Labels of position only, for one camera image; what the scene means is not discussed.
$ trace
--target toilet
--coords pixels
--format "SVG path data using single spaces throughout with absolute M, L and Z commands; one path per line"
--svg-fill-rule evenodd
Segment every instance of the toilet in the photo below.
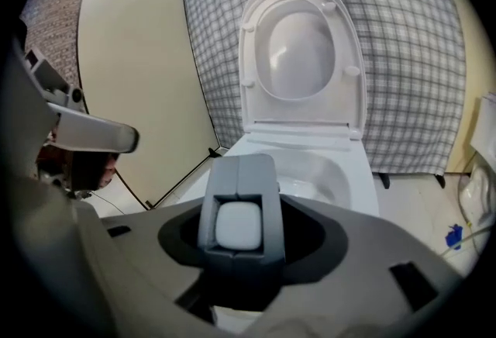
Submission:
M 239 30 L 243 137 L 225 156 L 265 153 L 281 193 L 379 216 L 361 142 L 367 88 L 341 0 L 249 0 Z M 181 197 L 202 197 L 208 172 Z

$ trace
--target checkered backdrop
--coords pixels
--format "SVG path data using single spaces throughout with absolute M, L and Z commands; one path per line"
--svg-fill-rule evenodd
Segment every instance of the checkered backdrop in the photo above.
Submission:
M 242 135 L 239 21 L 248 0 L 184 0 L 201 86 L 224 147 Z M 460 123 L 465 51 L 453 0 L 343 0 L 367 73 L 372 171 L 442 174 Z

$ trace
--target toilet bowl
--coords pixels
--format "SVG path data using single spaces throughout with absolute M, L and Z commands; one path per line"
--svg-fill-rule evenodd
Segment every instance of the toilet bowl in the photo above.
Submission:
M 266 153 L 281 193 L 379 215 L 361 142 L 363 58 L 341 0 L 249 0 L 239 83 L 245 135 L 226 156 Z M 181 201 L 203 196 L 207 180 L 208 173 Z

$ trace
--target toilet seat lid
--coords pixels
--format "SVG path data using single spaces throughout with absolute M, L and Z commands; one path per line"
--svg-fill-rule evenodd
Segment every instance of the toilet seat lid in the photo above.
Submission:
M 357 32 L 341 0 L 249 0 L 239 32 L 245 132 L 361 139 L 367 113 Z

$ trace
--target floor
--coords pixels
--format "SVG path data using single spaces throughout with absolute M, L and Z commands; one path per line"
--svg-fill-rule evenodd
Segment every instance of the floor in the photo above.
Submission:
M 213 159 L 207 160 L 179 186 L 176 187 L 159 207 L 174 205 L 179 198 L 212 166 Z M 450 226 L 463 227 L 463 237 L 470 235 L 457 200 L 459 174 L 447 174 L 446 187 L 442 189 L 433 175 L 394 175 L 391 187 L 384 189 L 379 177 L 374 183 L 379 201 L 381 217 L 387 219 L 438 254 L 448 249 L 445 241 Z M 446 260 L 463 276 L 467 276 L 477 262 L 478 253 L 484 248 L 487 237 L 468 240 L 459 250 L 451 250 Z

